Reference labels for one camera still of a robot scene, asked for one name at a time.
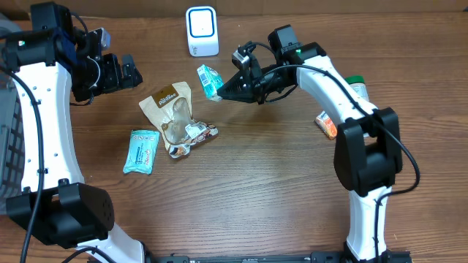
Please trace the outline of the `green lid seasoning jar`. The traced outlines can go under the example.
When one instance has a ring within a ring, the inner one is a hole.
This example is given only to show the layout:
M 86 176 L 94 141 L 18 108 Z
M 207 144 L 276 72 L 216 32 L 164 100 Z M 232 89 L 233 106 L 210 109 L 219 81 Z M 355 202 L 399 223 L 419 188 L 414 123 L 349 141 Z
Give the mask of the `green lid seasoning jar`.
M 346 82 L 356 92 L 359 97 L 362 97 L 366 101 L 369 101 L 369 95 L 366 89 L 365 80 L 360 75 L 353 75 L 345 78 Z

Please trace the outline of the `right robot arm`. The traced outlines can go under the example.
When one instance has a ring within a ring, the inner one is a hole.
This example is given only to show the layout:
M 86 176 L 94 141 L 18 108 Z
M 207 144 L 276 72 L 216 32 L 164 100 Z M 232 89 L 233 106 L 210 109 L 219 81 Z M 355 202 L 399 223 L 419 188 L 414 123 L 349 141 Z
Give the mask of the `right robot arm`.
M 292 26 L 275 29 L 267 48 L 274 64 L 261 67 L 256 44 L 247 42 L 232 55 L 238 72 L 218 89 L 225 100 L 268 102 L 299 87 L 315 98 L 336 126 L 333 165 L 350 198 L 350 231 L 341 262 L 394 262 L 385 237 L 388 195 L 401 171 L 399 121 L 392 109 L 378 109 L 358 95 L 316 43 L 301 44 Z

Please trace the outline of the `beige brown snack bag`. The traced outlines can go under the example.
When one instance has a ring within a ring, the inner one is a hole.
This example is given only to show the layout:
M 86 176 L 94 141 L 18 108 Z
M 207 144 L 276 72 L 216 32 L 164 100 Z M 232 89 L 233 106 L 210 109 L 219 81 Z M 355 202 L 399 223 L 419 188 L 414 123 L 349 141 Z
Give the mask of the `beige brown snack bag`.
M 165 149 L 173 159 L 188 156 L 193 147 L 219 135 L 212 123 L 194 119 L 192 90 L 186 82 L 173 83 L 156 91 L 140 101 L 139 106 L 161 133 Z

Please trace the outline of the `light blue wipes pack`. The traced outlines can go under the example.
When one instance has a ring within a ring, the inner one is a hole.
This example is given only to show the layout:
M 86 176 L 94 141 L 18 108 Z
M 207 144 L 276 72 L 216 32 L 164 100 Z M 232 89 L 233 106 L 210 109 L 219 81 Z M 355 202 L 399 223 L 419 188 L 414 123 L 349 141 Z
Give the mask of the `light blue wipes pack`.
M 123 173 L 139 172 L 150 175 L 153 170 L 158 143 L 158 131 L 133 130 Z

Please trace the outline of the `teal tissue pocket pack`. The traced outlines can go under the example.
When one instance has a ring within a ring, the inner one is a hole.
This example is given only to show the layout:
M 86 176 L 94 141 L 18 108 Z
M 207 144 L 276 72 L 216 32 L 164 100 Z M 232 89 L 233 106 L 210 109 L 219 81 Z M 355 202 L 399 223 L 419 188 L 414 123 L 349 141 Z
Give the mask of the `teal tissue pocket pack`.
M 221 75 L 214 69 L 202 64 L 197 69 L 197 74 L 208 100 L 219 102 L 222 97 L 218 95 L 217 91 L 224 85 Z

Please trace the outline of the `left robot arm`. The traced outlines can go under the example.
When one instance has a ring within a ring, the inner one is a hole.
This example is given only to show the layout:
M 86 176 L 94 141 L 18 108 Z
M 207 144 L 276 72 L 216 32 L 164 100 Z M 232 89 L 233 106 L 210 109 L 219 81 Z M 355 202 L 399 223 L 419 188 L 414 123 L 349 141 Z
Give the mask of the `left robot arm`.
M 88 253 L 100 262 L 152 262 L 153 255 L 114 219 L 106 190 L 85 182 L 75 154 L 70 102 L 141 84 L 131 56 L 109 52 L 103 28 L 76 27 L 65 6 L 31 6 L 32 28 L 8 34 L 2 72 L 18 90 L 24 136 L 21 192 L 6 201 L 7 215 L 44 245 Z

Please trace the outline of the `orange small snack packet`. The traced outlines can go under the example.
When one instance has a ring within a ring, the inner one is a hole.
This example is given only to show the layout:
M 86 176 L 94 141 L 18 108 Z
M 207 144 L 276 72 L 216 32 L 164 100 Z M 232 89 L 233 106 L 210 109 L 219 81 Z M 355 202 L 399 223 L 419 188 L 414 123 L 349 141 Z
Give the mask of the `orange small snack packet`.
M 337 136 L 337 128 L 325 111 L 322 111 L 316 118 L 315 123 L 322 129 L 329 140 L 334 140 Z

